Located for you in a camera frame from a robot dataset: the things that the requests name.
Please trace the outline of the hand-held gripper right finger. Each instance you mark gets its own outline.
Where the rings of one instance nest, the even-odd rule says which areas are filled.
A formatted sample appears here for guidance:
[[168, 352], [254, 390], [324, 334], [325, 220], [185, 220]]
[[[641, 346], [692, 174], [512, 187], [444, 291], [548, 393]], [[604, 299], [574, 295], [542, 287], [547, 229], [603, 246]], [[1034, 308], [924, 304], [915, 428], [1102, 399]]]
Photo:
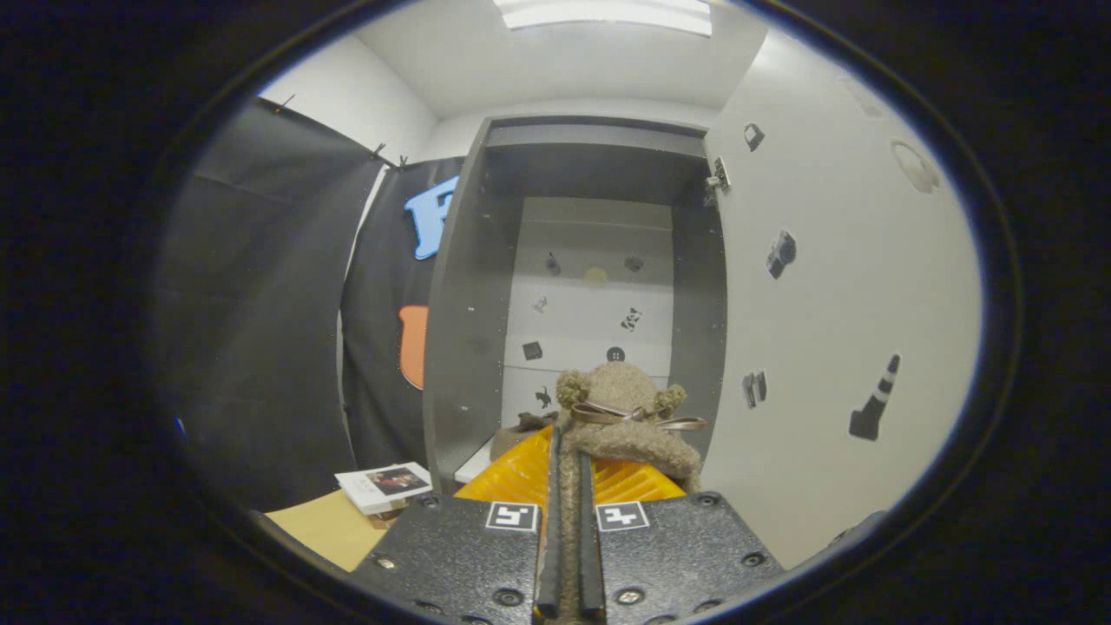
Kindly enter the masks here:
[[578, 464], [578, 614], [588, 622], [689, 622], [785, 574], [719, 493], [601, 503], [594, 460]]

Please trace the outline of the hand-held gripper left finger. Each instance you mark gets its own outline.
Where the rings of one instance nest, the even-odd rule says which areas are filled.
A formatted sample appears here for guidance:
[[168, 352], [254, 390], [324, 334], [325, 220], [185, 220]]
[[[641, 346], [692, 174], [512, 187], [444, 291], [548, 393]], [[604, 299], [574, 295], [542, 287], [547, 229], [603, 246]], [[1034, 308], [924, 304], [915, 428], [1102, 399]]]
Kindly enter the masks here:
[[504, 452], [453, 495], [417, 495], [350, 581], [398, 615], [536, 624], [558, 609], [560, 434]]

